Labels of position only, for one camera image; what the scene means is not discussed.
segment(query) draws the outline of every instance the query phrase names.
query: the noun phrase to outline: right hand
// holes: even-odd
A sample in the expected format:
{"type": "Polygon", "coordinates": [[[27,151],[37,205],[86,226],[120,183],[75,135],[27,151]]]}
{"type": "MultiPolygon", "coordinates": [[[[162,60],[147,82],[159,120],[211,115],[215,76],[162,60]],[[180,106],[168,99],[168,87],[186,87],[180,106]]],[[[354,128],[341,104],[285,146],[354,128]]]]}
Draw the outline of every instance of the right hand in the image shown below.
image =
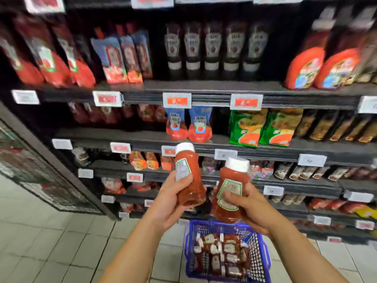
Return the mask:
{"type": "Polygon", "coordinates": [[[256,232],[269,236],[272,228],[279,223],[282,216],[266,198],[250,182],[244,185],[246,196],[236,195],[225,190],[223,198],[227,202],[243,209],[242,221],[250,225],[256,232]]]}

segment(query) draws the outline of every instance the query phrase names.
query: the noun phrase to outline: person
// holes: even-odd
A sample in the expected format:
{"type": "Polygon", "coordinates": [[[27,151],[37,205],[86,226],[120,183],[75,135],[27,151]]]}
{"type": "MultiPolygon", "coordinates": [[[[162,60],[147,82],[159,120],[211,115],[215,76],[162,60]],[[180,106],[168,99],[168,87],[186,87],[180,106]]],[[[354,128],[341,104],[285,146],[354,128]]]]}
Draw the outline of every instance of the person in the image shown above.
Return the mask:
{"type": "MultiPolygon", "coordinates": [[[[192,180],[193,177],[189,174],[176,181],[175,171],[170,173],[153,204],[106,267],[98,283],[145,283],[148,280],[164,232],[188,208],[176,206],[177,193],[192,180]]],[[[293,283],[348,283],[250,182],[246,184],[245,191],[247,197],[225,191],[224,198],[243,208],[243,222],[271,239],[293,283]]]]}

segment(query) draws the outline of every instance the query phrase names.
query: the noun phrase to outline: price tag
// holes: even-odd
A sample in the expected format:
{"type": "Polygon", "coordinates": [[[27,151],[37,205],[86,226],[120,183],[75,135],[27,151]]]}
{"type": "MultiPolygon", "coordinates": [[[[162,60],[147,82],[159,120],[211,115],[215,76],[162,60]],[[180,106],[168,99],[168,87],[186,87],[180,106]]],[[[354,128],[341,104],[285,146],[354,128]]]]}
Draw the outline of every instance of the price tag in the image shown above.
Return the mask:
{"type": "Polygon", "coordinates": [[[253,0],[254,4],[291,4],[300,3],[302,0],[253,0]]]}
{"type": "Polygon", "coordinates": [[[374,198],[374,194],[351,192],[349,190],[345,190],[343,196],[350,201],[358,201],[360,203],[370,203],[374,198]]]}
{"type": "Polygon", "coordinates": [[[129,212],[119,212],[119,218],[120,219],[129,219],[130,213],[129,212]]]}
{"type": "Polygon", "coordinates": [[[357,113],[377,113],[377,96],[362,96],[359,105],[357,106],[357,113]]]}
{"type": "Polygon", "coordinates": [[[297,164],[300,166],[323,167],[326,160],[327,156],[323,155],[300,154],[297,164]]]}
{"type": "Polygon", "coordinates": [[[264,186],[263,195],[284,195],[284,188],[277,186],[264,186]]]}
{"type": "Polygon", "coordinates": [[[93,176],[94,176],[93,170],[90,170],[90,169],[78,169],[78,177],[79,178],[92,179],[93,176]]]}
{"type": "Polygon", "coordinates": [[[143,174],[127,173],[127,182],[142,183],[143,182],[143,174]]]}
{"type": "Polygon", "coordinates": [[[72,142],[69,139],[52,139],[52,145],[55,149],[72,150],[72,142]]]}
{"type": "Polygon", "coordinates": [[[186,225],[189,225],[189,224],[190,224],[190,220],[179,219],[179,220],[178,220],[178,224],[179,224],[179,225],[186,226],[186,225]]]}
{"type": "Polygon", "coordinates": [[[330,225],[331,224],[331,218],[314,215],[313,216],[313,223],[314,224],[321,224],[321,225],[330,225]]]}
{"type": "Polygon", "coordinates": [[[215,149],[214,150],[214,159],[215,160],[226,160],[229,157],[237,157],[237,150],[228,150],[228,149],[215,149]]]}
{"type": "Polygon", "coordinates": [[[336,236],[328,236],[327,237],[328,242],[334,242],[334,243],[341,243],[342,238],[341,237],[336,237],[336,236]]]}
{"type": "Polygon", "coordinates": [[[102,195],[101,202],[103,203],[115,203],[115,197],[112,195],[102,195]]]}
{"type": "Polygon", "coordinates": [[[175,157],[175,146],[161,146],[163,156],[175,157]]]}
{"type": "Polygon", "coordinates": [[[111,142],[110,148],[113,153],[131,154],[131,146],[129,143],[111,142]]]}
{"type": "Polygon", "coordinates": [[[260,110],[263,94],[232,94],[230,110],[260,110]]]}
{"type": "Polygon", "coordinates": [[[191,93],[164,92],[164,108],[191,108],[191,93]]]}
{"type": "Polygon", "coordinates": [[[356,220],[356,228],[374,230],[374,222],[369,220],[356,220]]]}
{"type": "Polygon", "coordinates": [[[122,95],[120,91],[93,91],[93,99],[96,106],[122,107],[122,95]]]}
{"type": "Polygon", "coordinates": [[[35,90],[12,90],[12,96],[17,104],[40,104],[35,90]]]}
{"type": "Polygon", "coordinates": [[[376,240],[369,240],[368,245],[374,248],[377,248],[377,241],[376,240]]]}
{"type": "Polygon", "coordinates": [[[24,0],[30,14],[65,13],[63,0],[24,0]]]}
{"type": "Polygon", "coordinates": [[[174,7],[174,0],[131,0],[133,9],[154,9],[174,7]]]}
{"type": "Polygon", "coordinates": [[[153,204],[153,200],[144,200],[144,206],[146,208],[150,207],[153,204]]]}

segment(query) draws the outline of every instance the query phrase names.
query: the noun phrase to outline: left hand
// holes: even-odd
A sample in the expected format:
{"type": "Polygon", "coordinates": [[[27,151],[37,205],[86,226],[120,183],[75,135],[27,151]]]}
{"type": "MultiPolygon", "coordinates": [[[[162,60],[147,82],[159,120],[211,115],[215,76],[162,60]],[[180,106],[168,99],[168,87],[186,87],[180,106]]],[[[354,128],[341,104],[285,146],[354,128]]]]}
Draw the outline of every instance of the left hand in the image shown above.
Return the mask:
{"type": "Polygon", "coordinates": [[[175,171],[172,171],[161,186],[158,196],[148,208],[145,217],[152,219],[163,231],[167,231],[181,217],[183,212],[192,206],[177,206],[177,194],[191,184],[192,174],[187,177],[175,180],[175,171]]]}

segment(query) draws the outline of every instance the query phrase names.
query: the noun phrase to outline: blue shopping basket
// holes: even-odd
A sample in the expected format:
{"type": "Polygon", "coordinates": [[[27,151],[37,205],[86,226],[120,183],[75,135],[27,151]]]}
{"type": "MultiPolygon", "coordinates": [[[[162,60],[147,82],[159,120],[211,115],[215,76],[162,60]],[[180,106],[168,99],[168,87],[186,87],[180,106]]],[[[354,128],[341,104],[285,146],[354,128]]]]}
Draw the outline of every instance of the blue shopping basket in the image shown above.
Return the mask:
{"type": "Polygon", "coordinates": [[[267,245],[263,241],[262,235],[255,233],[251,227],[246,224],[226,224],[218,221],[191,220],[190,230],[185,241],[186,275],[191,278],[207,279],[212,281],[239,282],[236,278],[225,278],[214,276],[209,272],[210,259],[209,255],[203,252],[203,273],[198,273],[195,269],[194,246],[196,234],[202,236],[209,233],[235,234],[248,244],[251,268],[246,269],[246,282],[264,282],[271,283],[270,273],[271,260],[268,254],[267,245]]]}

